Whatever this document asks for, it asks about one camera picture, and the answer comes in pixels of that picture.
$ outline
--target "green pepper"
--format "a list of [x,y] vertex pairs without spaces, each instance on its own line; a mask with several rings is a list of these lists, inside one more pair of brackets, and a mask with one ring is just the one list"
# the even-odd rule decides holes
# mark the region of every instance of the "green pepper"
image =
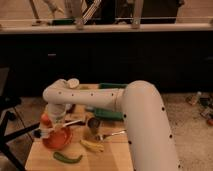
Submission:
[[59,160],[64,163],[78,163],[82,159],[83,155],[80,155],[78,158],[75,158],[75,159],[70,159],[59,152],[54,152],[53,157],[56,160]]

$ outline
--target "black cabinet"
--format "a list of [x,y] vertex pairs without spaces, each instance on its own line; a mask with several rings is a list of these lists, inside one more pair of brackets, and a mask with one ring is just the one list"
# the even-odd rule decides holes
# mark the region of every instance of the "black cabinet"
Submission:
[[212,31],[0,35],[7,90],[41,96],[53,81],[146,80],[160,91],[212,91]]

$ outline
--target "floor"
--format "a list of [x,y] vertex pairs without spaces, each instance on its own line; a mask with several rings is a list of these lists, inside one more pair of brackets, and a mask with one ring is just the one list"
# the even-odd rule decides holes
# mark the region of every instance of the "floor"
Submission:
[[[172,128],[176,148],[183,171],[212,171],[213,170],[213,127],[209,126],[200,112],[203,106],[194,106],[186,102],[187,97],[195,93],[162,94],[170,126]],[[22,98],[22,104],[17,110],[25,125],[39,121],[45,102],[41,97]],[[10,122],[7,133],[23,128],[20,120]],[[28,135],[21,136],[9,143],[11,151],[25,164],[32,141]],[[0,155],[0,170],[15,171],[13,165]]]

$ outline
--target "wooden table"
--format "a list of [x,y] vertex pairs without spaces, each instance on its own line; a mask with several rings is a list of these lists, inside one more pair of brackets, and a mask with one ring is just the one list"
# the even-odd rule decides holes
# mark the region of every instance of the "wooden table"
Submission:
[[[86,112],[84,106],[77,105],[74,114],[67,117],[79,117],[86,115],[87,118],[93,114]],[[35,139],[29,153],[26,170],[28,171],[132,171],[132,162],[128,147],[126,134],[121,134],[102,142],[104,152],[94,153],[85,149],[79,141],[81,139],[91,139],[92,135],[89,128],[85,126],[71,126],[73,130],[73,138],[61,153],[76,158],[83,154],[82,160],[77,164],[65,164],[53,158],[53,151],[44,147],[41,139]],[[124,129],[124,124],[121,121],[102,121],[99,132],[110,133]]]

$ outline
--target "chair leg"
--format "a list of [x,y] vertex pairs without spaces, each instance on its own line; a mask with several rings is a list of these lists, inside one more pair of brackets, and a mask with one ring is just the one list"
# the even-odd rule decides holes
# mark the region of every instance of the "chair leg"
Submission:
[[25,134],[25,133],[27,133],[27,132],[29,132],[29,131],[32,131],[32,130],[38,128],[38,127],[39,127],[39,124],[40,124],[40,123],[36,123],[36,124],[34,124],[34,125],[31,125],[31,126],[29,126],[29,127],[26,127],[26,128],[24,128],[24,129],[21,129],[21,130],[19,130],[19,131],[13,132],[13,133],[11,133],[11,134],[9,134],[9,135],[5,135],[5,136],[4,136],[4,142],[8,142],[8,141],[10,141],[10,140],[13,140],[14,138],[16,138],[16,137],[18,137],[18,136],[21,136],[21,135],[23,135],[23,134]]
[[3,118],[3,120],[2,120],[2,122],[1,122],[1,125],[0,125],[0,135],[4,135],[4,133],[5,133],[5,130],[6,130],[6,128],[7,128],[7,122],[8,122],[8,120],[9,120],[9,118],[10,118],[10,116],[9,116],[10,114],[9,114],[9,111],[7,111],[6,113],[5,113],[5,115],[4,115],[4,118]]
[[19,160],[11,153],[9,147],[6,144],[0,144],[0,151],[13,163],[19,171],[25,171],[24,166]]

